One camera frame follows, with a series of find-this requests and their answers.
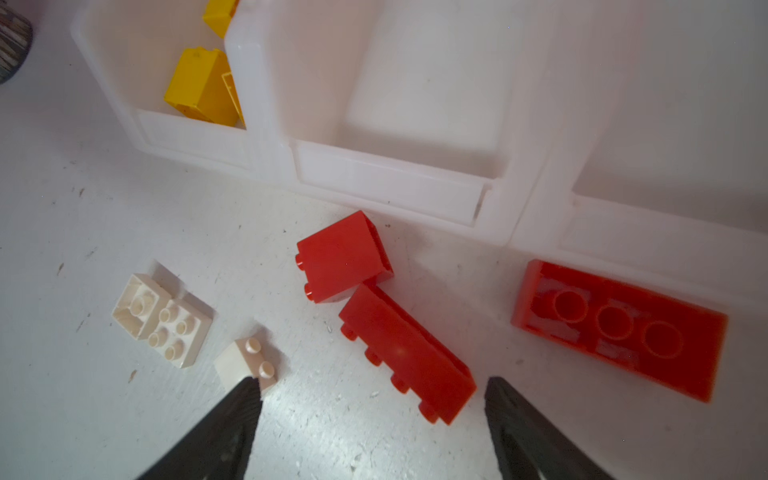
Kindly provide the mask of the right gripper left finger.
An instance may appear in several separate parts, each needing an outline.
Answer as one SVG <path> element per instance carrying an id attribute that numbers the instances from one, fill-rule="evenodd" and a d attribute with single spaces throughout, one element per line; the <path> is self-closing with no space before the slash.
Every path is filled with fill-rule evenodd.
<path id="1" fill-rule="evenodd" d="M 240 381 L 142 479 L 242 479 L 263 402 L 257 379 Z"/>

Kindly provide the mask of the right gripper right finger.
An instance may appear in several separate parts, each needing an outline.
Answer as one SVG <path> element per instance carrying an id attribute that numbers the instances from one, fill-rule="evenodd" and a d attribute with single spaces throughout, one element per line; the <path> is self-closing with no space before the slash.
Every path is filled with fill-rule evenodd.
<path id="1" fill-rule="evenodd" d="M 505 379 L 493 376 L 485 414 L 504 479 L 609 479 L 611 476 Z"/>

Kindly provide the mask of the red long lego brick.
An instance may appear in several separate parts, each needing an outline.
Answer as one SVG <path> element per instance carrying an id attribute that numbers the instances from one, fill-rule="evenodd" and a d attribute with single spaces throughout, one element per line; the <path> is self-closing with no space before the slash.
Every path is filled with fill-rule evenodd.
<path id="1" fill-rule="evenodd" d="M 340 314 L 341 332 L 365 344 L 365 357 L 392 370 L 396 390 L 419 398 L 423 417 L 451 424 L 477 385 L 468 366 L 379 287 L 364 283 Z"/>

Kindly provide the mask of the red square lego brick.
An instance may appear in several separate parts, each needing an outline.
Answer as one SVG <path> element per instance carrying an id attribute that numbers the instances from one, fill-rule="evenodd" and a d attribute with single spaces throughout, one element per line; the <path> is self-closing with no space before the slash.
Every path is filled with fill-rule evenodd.
<path id="1" fill-rule="evenodd" d="M 394 276 L 375 225 L 361 211 L 299 241 L 297 250 L 305 295 L 314 303 L 336 301 L 362 283 Z"/>

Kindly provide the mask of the yellow tall lego brick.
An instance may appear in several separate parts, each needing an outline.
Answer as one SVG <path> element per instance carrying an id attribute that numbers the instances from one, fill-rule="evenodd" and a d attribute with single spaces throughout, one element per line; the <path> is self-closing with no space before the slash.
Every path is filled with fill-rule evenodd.
<path id="1" fill-rule="evenodd" d="M 223 51 L 187 48 L 176 65 L 164 100 L 187 118 L 234 127 L 240 117 L 222 78 L 230 72 Z"/>

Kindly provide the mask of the yellow sloped lego brick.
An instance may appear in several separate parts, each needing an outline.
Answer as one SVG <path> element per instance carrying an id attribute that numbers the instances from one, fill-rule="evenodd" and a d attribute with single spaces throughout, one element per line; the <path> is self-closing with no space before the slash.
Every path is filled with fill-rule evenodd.
<path id="1" fill-rule="evenodd" d="M 218 37 L 224 39 L 238 5 L 239 0 L 208 0 L 202 20 Z"/>

